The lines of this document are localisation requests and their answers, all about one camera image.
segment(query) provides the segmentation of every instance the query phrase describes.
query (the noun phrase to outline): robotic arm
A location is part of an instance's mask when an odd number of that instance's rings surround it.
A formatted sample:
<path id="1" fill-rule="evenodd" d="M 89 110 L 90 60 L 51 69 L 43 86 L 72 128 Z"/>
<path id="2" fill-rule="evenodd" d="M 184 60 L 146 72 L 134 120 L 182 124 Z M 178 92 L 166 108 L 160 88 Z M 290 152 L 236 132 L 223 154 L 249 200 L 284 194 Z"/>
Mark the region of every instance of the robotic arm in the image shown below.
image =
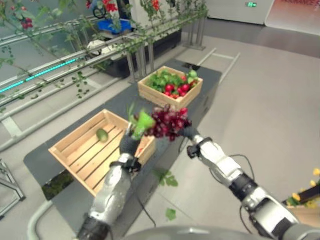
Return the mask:
<path id="1" fill-rule="evenodd" d="M 187 149 L 190 158 L 198 157 L 232 191 L 261 236 L 276 240 L 320 240 L 320 229 L 300 224 L 284 205 L 246 175 L 240 165 L 211 138 L 202 137 L 193 127 L 187 127 L 179 134 L 193 143 Z M 129 173 L 136 167 L 133 156 L 139 144 L 140 141 L 131 138 L 128 132 L 123 137 L 121 156 L 110 166 L 104 185 L 77 236 L 79 240 L 104 240 L 107 237 L 110 226 L 125 206 L 131 185 Z"/>
<path id="2" fill-rule="evenodd" d="M 320 229 L 300 224 L 284 205 L 246 175 L 211 138 L 203 138 L 192 127 L 183 129 L 181 135 L 193 143 L 187 148 L 189 157 L 198 157 L 232 191 L 261 236 L 279 240 L 320 239 Z"/>

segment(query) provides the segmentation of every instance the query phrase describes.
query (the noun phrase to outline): teal led light strip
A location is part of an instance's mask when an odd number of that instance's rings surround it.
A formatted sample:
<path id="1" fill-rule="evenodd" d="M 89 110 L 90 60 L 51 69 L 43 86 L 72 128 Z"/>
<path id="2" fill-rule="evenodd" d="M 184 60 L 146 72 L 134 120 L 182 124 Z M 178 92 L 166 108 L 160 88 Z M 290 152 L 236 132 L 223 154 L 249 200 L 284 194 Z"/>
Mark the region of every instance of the teal led light strip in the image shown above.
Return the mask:
<path id="1" fill-rule="evenodd" d="M 49 68 L 49 69 L 47 69 L 47 70 L 45 70 L 45 71 L 39 72 L 39 73 L 37 73 L 36 75 L 33 75 L 33 76 L 31 76 L 31 77 L 28 77 L 28 78 L 27 78 L 26 80 L 24 80 L 24 81 L 19 81 L 19 82 L 16 82 L 16 83 L 14 83 L 14 84 L 12 84 L 12 85 L 10 85 L 10 86 L 7 86 L 7 87 L 5 87 L 5 88 L 3 88 L 3 89 L 0 89 L 0 94 L 3 93 L 3 92 L 5 92 L 5 91 L 8 91 L 8 90 L 10 90 L 10 89 L 12 89 L 12 88 L 14 88 L 14 87 L 16 87 L 16 86 L 21 85 L 21 84 L 23 84 L 24 82 L 28 82 L 28 81 L 30 81 L 30 80 L 32 80 L 32 79 L 35 79 L 35 78 L 37 78 L 37 77 L 39 77 L 39 76 L 41 76 L 41 75 L 43 75 L 43 74 L 47 74 L 47 73 L 49 73 L 49 72 L 51 72 L 51 71 L 53 71 L 53 70 L 59 69 L 59 68 L 61 68 L 61 67 L 63 67 L 63 66 L 66 66 L 66 65 L 68 65 L 68 64 L 72 64 L 72 63 L 74 63 L 74 62 L 77 61 L 77 60 L 78 60 L 78 59 L 72 59 L 72 60 L 67 61 L 67 62 L 65 62 L 65 63 L 62 63 L 62 64 L 59 64 L 59 65 L 54 66 L 54 67 L 52 67 L 52 68 Z"/>

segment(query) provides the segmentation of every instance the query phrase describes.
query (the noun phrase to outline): wooden crate with vegetables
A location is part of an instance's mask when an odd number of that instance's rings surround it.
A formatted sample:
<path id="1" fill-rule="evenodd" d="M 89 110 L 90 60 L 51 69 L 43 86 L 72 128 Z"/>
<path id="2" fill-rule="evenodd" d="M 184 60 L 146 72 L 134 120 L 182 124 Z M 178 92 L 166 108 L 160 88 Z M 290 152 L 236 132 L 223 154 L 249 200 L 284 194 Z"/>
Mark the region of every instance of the wooden crate with vegetables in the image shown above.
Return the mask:
<path id="1" fill-rule="evenodd" d="M 110 163 L 120 156 L 119 145 L 128 124 L 123 118 L 103 110 L 55 144 L 49 152 L 96 196 Z M 144 165 L 155 151 L 155 138 L 144 136 L 136 157 Z"/>
<path id="2" fill-rule="evenodd" d="M 163 66 L 155 73 L 138 82 L 142 98 L 164 107 L 166 104 L 176 109 L 187 107 L 201 92 L 203 79 L 195 71 L 189 73 Z"/>

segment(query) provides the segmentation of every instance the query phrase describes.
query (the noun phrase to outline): blue bin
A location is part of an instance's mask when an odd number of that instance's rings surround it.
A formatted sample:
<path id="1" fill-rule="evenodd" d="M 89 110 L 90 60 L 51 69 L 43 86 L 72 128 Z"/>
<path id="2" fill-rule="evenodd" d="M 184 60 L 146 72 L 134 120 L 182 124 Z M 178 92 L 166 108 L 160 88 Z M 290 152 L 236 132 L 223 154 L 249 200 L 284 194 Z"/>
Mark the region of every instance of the blue bin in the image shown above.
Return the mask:
<path id="1" fill-rule="evenodd" d="M 121 23 L 121 30 L 117 31 L 115 29 L 112 28 L 111 24 L 112 24 L 112 20 L 111 19 L 107 19 L 107 20 L 102 20 L 98 22 L 98 28 L 101 31 L 110 31 L 113 34 L 119 34 L 122 33 L 123 31 L 129 29 L 131 30 L 131 24 L 128 20 L 122 20 L 120 19 L 120 23 Z"/>

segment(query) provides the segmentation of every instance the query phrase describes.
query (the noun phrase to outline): wooden crate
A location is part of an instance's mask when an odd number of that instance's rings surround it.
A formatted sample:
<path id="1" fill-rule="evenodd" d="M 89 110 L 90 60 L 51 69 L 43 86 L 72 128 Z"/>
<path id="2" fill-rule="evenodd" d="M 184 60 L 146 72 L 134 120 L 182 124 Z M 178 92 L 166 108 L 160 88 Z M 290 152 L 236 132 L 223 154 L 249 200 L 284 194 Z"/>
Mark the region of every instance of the wooden crate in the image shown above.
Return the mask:
<path id="1" fill-rule="evenodd" d="M 306 208 L 304 206 L 287 207 L 301 223 L 320 228 L 320 207 Z"/>
<path id="2" fill-rule="evenodd" d="M 128 122 L 110 111 L 103 110 L 71 132 L 49 152 L 93 195 L 102 188 L 110 163 L 120 156 L 120 141 Z M 98 140 L 96 132 L 104 129 L 109 139 Z M 144 165 L 156 151 L 154 137 L 143 137 L 136 157 Z"/>
<path id="3" fill-rule="evenodd" d="M 167 66 L 161 67 L 157 72 L 161 73 L 163 70 L 167 70 L 170 73 L 177 74 L 180 77 L 185 75 L 184 72 L 175 70 Z M 154 73 L 150 74 L 146 78 L 139 81 L 138 89 L 139 89 L 139 94 L 142 98 L 147 99 L 150 102 L 157 104 L 158 106 L 164 107 L 166 104 L 170 104 L 171 106 L 175 106 L 175 108 L 178 110 L 178 109 L 187 107 L 201 92 L 201 88 L 204 80 L 201 78 L 198 78 L 199 80 L 198 84 L 193 89 L 191 89 L 184 97 L 173 99 L 172 97 L 169 97 L 163 94 L 162 92 L 154 90 L 153 88 L 146 85 L 150 76 L 153 75 Z"/>

